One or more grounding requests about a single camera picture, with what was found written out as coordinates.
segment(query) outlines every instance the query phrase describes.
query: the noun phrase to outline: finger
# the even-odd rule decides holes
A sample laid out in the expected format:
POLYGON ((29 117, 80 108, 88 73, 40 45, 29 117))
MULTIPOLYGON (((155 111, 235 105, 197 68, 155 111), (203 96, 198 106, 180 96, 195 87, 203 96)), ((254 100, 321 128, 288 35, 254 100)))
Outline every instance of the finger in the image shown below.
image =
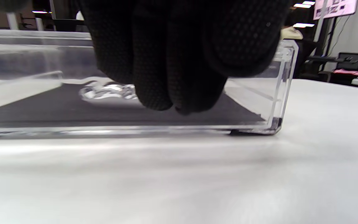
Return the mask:
POLYGON ((167 75, 169 95, 179 113, 212 108, 226 78, 203 59, 200 1, 175 0, 168 20, 167 75))
POLYGON ((172 107, 165 65, 166 0, 139 0, 132 18, 134 84, 139 101, 153 110, 172 107))
POLYGON ((227 77, 262 72, 272 61, 289 0, 219 0, 207 7, 203 45, 208 64, 227 77))
POLYGON ((132 84, 134 0, 78 0, 91 33, 98 68, 116 82, 132 84))

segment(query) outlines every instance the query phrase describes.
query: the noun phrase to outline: clear plastic object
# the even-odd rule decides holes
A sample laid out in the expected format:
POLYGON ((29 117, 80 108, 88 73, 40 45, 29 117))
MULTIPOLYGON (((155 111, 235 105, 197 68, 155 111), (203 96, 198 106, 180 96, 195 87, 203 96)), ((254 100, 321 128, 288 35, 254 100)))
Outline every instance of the clear plastic object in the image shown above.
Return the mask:
POLYGON ((0 137, 275 134, 297 51, 282 41, 263 73, 230 78, 213 109, 182 116, 146 109, 132 85, 101 73, 88 33, 0 30, 0 137))

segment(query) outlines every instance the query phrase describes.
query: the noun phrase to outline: dark gray mat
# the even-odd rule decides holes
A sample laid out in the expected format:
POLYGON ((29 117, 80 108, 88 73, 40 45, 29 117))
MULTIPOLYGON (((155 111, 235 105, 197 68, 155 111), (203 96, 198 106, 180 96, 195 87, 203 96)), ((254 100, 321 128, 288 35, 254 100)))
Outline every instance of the dark gray mat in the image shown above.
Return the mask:
POLYGON ((174 109, 100 108, 80 99, 84 85, 63 85, 0 107, 0 126, 235 125, 263 121, 226 95, 213 109, 182 116, 174 109))

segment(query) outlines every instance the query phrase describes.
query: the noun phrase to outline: pink screen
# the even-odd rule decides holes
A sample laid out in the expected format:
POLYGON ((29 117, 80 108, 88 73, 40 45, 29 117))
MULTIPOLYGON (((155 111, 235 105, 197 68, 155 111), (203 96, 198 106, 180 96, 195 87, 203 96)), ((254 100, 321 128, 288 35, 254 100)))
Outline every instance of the pink screen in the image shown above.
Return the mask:
MULTIPOLYGON (((324 0, 316 0, 314 6, 314 20, 321 17, 324 0)), ((324 18, 345 16, 356 12, 357 0, 328 0, 324 18)))

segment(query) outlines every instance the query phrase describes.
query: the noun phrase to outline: fluorescent light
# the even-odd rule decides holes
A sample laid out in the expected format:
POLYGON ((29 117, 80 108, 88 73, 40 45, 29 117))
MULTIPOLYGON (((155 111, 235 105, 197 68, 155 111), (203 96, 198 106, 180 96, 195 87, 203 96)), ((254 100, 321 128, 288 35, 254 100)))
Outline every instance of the fluorescent light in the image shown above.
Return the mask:
POLYGON ((33 13, 41 13, 41 14, 45 14, 45 13, 48 13, 48 12, 44 12, 44 11, 32 11, 33 13))
POLYGON ((311 1, 304 1, 302 4, 303 5, 314 5, 315 2, 311 2, 311 1))
POLYGON ((310 8, 311 5, 304 5, 304 4, 295 4, 294 7, 299 7, 299 8, 310 8))
POLYGON ((293 25, 293 27, 298 27, 298 28, 314 27, 314 24, 301 24, 301 23, 297 23, 297 24, 293 25))

